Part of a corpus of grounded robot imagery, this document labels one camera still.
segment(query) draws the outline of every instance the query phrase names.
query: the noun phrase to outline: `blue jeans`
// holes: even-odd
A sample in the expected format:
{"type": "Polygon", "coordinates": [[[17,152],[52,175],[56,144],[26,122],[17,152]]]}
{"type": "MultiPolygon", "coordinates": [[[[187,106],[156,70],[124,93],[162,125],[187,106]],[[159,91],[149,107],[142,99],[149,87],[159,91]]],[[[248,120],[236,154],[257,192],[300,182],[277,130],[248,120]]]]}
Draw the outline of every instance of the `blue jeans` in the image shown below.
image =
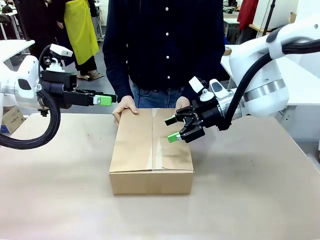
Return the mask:
{"type": "Polygon", "coordinates": [[[139,89],[135,84],[132,85],[132,93],[134,103],[137,108],[150,109],[161,108],[174,109],[176,102],[181,97],[183,88],[180,89],[167,89],[167,90],[145,90],[139,89]]]}

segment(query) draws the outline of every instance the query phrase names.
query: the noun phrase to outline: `hand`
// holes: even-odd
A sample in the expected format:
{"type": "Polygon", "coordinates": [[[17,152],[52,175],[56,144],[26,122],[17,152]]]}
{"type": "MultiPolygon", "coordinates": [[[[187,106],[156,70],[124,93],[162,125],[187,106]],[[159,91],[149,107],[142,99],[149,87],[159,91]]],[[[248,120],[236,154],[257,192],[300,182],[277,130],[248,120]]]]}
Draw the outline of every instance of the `hand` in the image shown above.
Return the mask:
{"type": "Polygon", "coordinates": [[[58,25],[59,28],[64,29],[64,25],[62,22],[57,21],[56,24],[58,25]]]}
{"type": "Polygon", "coordinates": [[[135,102],[132,96],[124,96],[121,101],[116,106],[112,115],[114,116],[114,123],[119,127],[121,113],[125,109],[130,109],[133,114],[138,114],[138,109],[136,108],[135,102]]]}
{"type": "Polygon", "coordinates": [[[190,101],[185,96],[181,96],[178,98],[175,104],[175,111],[182,109],[184,107],[190,106],[190,101]]]}

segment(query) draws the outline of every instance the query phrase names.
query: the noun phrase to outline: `person's right hand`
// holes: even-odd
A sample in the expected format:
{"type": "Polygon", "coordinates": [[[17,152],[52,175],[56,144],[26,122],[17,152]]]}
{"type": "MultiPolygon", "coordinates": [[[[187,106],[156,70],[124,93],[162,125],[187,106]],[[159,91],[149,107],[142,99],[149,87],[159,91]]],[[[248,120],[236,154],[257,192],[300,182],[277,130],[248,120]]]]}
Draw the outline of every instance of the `person's right hand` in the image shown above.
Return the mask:
{"type": "Polygon", "coordinates": [[[57,21],[56,24],[59,28],[64,29],[64,24],[62,22],[57,21]]]}
{"type": "Polygon", "coordinates": [[[136,105],[132,96],[124,96],[112,113],[112,115],[114,116],[114,123],[118,127],[119,127],[121,113],[125,109],[130,109],[131,112],[133,112],[133,114],[138,114],[138,109],[136,108],[136,105]]]}

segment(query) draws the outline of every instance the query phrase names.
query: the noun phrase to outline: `silver metal ring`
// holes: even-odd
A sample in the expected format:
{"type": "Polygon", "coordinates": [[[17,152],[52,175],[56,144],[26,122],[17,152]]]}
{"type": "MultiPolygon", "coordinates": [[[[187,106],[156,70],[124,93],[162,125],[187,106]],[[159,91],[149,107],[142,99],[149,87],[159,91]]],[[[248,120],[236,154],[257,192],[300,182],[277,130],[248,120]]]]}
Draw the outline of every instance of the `silver metal ring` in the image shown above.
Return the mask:
{"type": "Polygon", "coordinates": [[[246,102],[249,102],[251,100],[261,98],[264,95],[271,94],[285,87],[286,87],[285,81],[281,78],[281,79],[272,81],[266,85],[257,87],[251,91],[248,91],[243,95],[243,97],[246,102]]]}

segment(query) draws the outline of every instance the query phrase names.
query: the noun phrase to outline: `beige tabletop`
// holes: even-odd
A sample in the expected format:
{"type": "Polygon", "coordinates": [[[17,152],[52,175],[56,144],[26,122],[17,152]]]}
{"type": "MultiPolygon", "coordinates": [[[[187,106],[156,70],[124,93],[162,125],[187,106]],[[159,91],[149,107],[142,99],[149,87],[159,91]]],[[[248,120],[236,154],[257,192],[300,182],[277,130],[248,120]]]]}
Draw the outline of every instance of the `beige tabletop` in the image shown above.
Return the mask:
{"type": "MultiPolygon", "coordinates": [[[[48,122],[33,114],[13,137],[37,137],[48,122]]],[[[47,145],[0,148],[0,239],[320,238],[320,174],[273,118],[206,132],[191,144],[190,195],[114,196],[112,116],[63,114],[47,145]]]]}

